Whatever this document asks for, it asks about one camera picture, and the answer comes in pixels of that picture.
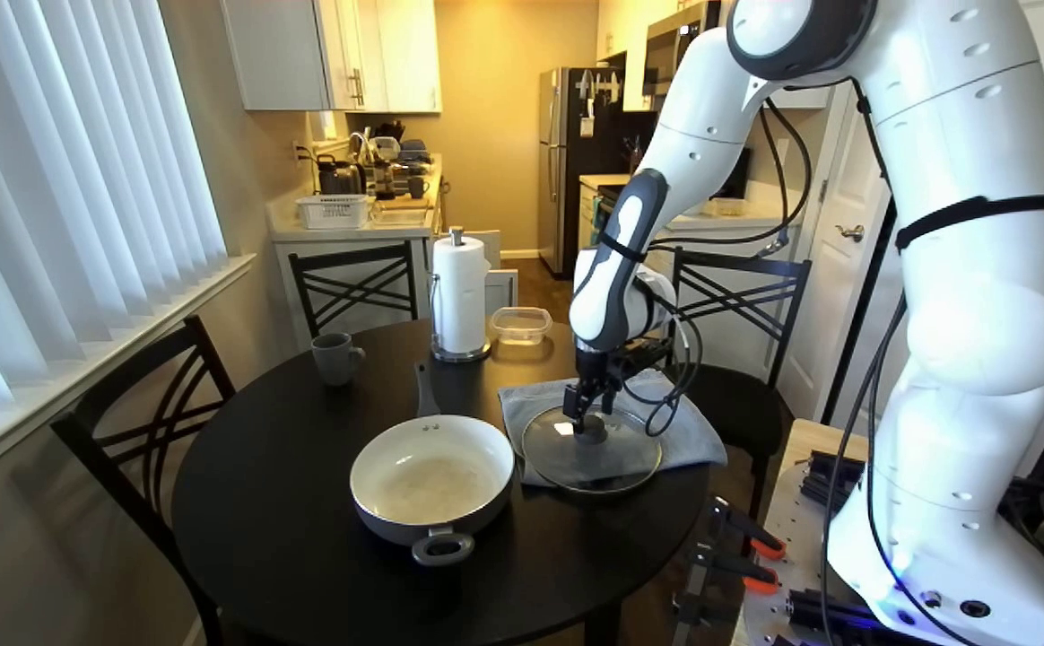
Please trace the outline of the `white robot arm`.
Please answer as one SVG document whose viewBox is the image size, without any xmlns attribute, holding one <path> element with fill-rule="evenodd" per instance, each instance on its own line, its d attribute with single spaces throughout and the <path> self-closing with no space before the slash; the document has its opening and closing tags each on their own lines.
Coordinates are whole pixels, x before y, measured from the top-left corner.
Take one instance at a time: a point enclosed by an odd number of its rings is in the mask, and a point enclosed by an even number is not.
<svg viewBox="0 0 1044 646">
<path fill-rule="evenodd" d="M 636 374 L 640 252 L 719 191 L 761 101 L 832 82 L 894 192 L 906 362 L 823 561 L 894 631 L 1044 646 L 1044 555 L 998 514 L 1044 415 L 1044 69 L 1020 0 L 734 0 L 698 31 L 578 272 L 567 410 Z"/>
</svg>

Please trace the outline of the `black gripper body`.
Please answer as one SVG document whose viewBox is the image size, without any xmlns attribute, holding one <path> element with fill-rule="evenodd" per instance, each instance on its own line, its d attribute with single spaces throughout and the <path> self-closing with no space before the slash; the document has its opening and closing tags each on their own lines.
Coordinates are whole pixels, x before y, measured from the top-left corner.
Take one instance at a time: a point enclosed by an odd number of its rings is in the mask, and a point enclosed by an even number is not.
<svg viewBox="0 0 1044 646">
<path fill-rule="evenodd" d="M 625 367 L 618 351 L 573 351 L 573 367 L 578 367 L 578 386 L 584 397 L 584 414 L 589 410 L 613 410 L 613 393 L 625 384 Z"/>
</svg>

